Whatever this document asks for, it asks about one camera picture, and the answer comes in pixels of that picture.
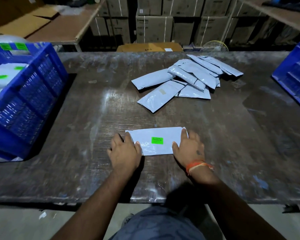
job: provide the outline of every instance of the concrete floor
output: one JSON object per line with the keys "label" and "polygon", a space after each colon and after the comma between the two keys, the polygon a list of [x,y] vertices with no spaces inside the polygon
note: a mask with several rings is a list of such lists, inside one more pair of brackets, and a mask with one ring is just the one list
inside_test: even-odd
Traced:
{"label": "concrete floor", "polygon": [[[150,206],[150,204],[118,204],[104,239],[109,239],[120,229],[121,223],[127,215],[136,214]],[[250,205],[250,207],[287,240],[300,240],[300,213],[282,214],[283,206],[281,205]],[[207,208],[207,210],[209,218],[215,222],[210,209]],[[48,240],[73,214],[73,212],[55,210],[0,208],[0,240]],[[205,218],[199,229],[208,230],[213,227],[213,222],[209,222]],[[206,238],[207,240],[221,239],[207,236]]]}

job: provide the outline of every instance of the white label on box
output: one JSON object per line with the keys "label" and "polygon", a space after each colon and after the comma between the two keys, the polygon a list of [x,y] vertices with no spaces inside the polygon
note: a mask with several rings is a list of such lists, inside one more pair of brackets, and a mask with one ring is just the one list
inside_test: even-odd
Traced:
{"label": "white label on box", "polygon": [[36,0],[29,0],[30,3],[36,3]]}

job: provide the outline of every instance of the green sticker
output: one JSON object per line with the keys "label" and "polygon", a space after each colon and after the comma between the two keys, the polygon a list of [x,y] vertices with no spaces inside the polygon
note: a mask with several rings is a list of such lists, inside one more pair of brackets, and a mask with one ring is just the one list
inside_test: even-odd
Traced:
{"label": "green sticker", "polygon": [[14,43],[18,50],[28,51],[28,48],[25,43]]}
{"label": "green sticker", "polygon": [[16,66],[14,69],[15,70],[22,70],[24,68],[24,66]]}
{"label": "green sticker", "polygon": [[4,79],[4,78],[7,78],[8,75],[0,75],[0,79]]}
{"label": "green sticker", "polygon": [[151,137],[151,144],[164,144],[164,139],[162,137]]}
{"label": "green sticker", "polygon": [[0,47],[1,47],[4,51],[11,51],[11,50],[12,50],[10,44],[8,44],[8,43],[0,43]]}

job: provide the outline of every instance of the worn table surface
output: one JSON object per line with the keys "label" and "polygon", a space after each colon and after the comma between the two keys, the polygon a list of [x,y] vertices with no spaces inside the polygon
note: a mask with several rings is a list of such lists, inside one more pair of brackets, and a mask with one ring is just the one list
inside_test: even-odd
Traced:
{"label": "worn table surface", "polygon": [[[221,80],[211,100],[175,97],[152,114],[136,103],[150,90],[139,93],[130,81],[185,53],[60,53],[77,76],[40,154],[0,163],[0,201],[84,202],[111,171],[113,133],[185,126],[199,133],[206,160],[244,200],[300,203],[300,106],[270,77],[287,54],[211,54],[244,75]],[[172,155],[147,156],[131,202],[163,202],[186,180]]]}

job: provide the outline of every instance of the blue plastic crate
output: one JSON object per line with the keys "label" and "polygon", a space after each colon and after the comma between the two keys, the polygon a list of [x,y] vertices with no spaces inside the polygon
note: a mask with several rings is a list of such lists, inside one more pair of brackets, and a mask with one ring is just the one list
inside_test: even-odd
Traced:
{"label": "blue plastic crate", "polygon": [[272,73],[272,77],[300,103],[300,43]]}
{"label": "blue plastic crate", "polygon": [[0,64],[29,66],[0,93],[0,158],[26,158],[68,80],[50,43],[0,44]]}

